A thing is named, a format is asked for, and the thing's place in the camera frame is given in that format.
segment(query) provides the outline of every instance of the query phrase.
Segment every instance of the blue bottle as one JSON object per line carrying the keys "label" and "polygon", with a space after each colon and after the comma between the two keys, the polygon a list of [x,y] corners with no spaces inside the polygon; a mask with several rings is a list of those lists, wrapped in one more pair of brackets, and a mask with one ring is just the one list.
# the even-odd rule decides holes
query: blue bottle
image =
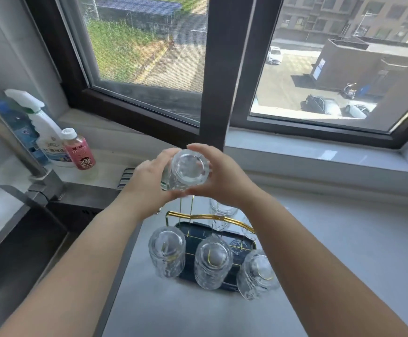
{"label": "blue bottle", "polygon": [[12,131],[24,147],[32,153],[33,157],[35,157],[42,165],[48,164],[49,159],[45,156],[43,151],[40,150],[36,143],[38,133],[34,129],[28,116],[23,112],[12,109],[4,100],[0,100],[0,115],[11,127]]}

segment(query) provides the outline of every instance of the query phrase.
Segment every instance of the forearm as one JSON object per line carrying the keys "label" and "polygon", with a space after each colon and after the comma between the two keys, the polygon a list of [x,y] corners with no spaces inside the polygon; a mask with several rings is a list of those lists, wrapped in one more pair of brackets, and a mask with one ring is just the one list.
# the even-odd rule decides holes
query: forearm
{"label": "forearm", "polygon": [[93,335],[138,218],[118,203],[98,214],[0,329],[0,336]]}
{"label": "forearm", "polygon": [[408,336],[408,327],[279,202],[242,209],[309,336]]}

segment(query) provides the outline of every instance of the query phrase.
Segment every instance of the grass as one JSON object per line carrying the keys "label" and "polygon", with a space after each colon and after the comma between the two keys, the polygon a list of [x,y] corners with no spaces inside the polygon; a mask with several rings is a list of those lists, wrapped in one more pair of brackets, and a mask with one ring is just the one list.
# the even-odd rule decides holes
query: grass
{"label": "grass", "polygon": [[170,2],[178,2],[182,4],[182,11],[190,13],[193,8],[198,4],[201,0],[160,0],[160,1],[170,1]]}
{"label": "grass", "polygon": [[157,39],[155,33],[128,26],[124,22],[89,20],[87,24],[102,79],[130,82],[140,67],[137,46],[146,46]]}

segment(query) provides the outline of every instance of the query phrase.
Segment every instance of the gold metal handle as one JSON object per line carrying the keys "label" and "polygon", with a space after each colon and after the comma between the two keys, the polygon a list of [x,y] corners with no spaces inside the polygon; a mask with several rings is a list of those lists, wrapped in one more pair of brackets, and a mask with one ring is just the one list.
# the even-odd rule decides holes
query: gold metal handle
{"label": "gold metal handle", "polygon": [[251,226],[248,226],[248,225],[246,225],[245,223],[243,223],[241,221],[231,219],[230,217],[211,215],[211,214],[190,215],[190,214],[184,214],[184,213],[169,211],[165,215],[165,220],[167,221],[167,226],[169,226],[168,225],[168,216],[174,216],[174,217],[178,217],[180,219],[187,219],[187,220],[207,219],[207,220],[224,221],[224,222],[231,223],[233,225],[239,226],[241,228],[244,228],[244,229],[256,234],[256,232],[254,231],[254,229]]}

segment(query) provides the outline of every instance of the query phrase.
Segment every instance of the person's right hand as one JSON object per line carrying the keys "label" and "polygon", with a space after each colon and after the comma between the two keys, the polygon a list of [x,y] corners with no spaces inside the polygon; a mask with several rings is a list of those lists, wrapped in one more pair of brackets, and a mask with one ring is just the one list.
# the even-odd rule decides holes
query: person's right hand
{"label": "person's right hand", "polygon": [[212,172],[207,181],[187,189],[187,195],[210,197],[239,209],[249,203],[252,193],[259,188],[232,158],[206,144],[193,143],[187,145],[187,148],[202,153],[212,164]]}

